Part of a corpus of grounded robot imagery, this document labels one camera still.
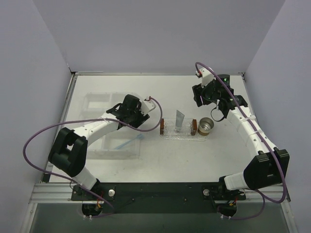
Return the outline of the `clear textured glass tray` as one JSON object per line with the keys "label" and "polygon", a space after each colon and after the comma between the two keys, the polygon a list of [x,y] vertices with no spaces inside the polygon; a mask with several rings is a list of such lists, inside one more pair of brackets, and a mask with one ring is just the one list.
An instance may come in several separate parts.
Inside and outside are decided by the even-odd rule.
{"label": "clear textured glass tray", "polygon": [[176,127],[175,118],[163,118],[160,123],[159,135],[166,140],[206,141],[208,136],[198,133],[196,119],[185,118],[181,128]]}

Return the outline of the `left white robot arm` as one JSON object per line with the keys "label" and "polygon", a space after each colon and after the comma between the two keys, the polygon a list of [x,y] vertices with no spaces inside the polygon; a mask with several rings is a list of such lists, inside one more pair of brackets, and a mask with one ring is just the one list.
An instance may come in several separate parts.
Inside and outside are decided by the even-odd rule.
{"label": "left white robot arm", "polygon": [[52,146],[48,161],[82,185],[82,193],[87,199],[96,199],[100,193],[100,188],[96,185],[97,179],[85,167],[88,146],[106,134],[122,128],[122,122],[138,128],[149,118],[148,113],[155,107],[151,100],[126,95],[123,102],[108,109],[95,121],[73,130],[62,128]]}

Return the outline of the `cream metal cup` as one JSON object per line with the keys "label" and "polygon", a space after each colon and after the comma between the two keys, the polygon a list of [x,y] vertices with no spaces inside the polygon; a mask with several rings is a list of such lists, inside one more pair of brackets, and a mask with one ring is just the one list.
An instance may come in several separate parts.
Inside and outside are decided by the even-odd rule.
{"label": "cream metal cup", "polygon": [[208,117],[204,117],[199,121],[198,133],[203,136],[209,135],[213,127],[214,127],[213,120]]}

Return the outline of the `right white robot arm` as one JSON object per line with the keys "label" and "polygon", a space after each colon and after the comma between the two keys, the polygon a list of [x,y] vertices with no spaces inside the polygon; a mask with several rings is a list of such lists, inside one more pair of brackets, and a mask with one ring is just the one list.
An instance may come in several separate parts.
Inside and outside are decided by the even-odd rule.
{"label": "right white robot arm", "polygon": [[256,190],[282,183],[286,176],[289,153],[280,150],[265,135],[256,117],[241,95],[234,95],[230,76],[222,74],[218,79],[207,70],[198,72],[201,83],[192,87],[197,106],[216,104],[237,130],[248,148],[251,161],[239,173],[224,176],[221,181],[226,190]]}

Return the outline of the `white dark-cap toothpaste tube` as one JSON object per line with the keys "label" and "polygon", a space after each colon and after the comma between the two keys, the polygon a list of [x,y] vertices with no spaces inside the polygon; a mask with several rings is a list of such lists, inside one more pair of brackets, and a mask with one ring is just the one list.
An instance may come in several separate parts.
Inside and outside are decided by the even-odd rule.
{"label": "white dark-cap toothpaste tube", "polygon": [[180,130],[182,128],[182,124],[184,121],[185,115],[180,112],[179,110],[176,110],[176,119],[175,119],[175,128]]}

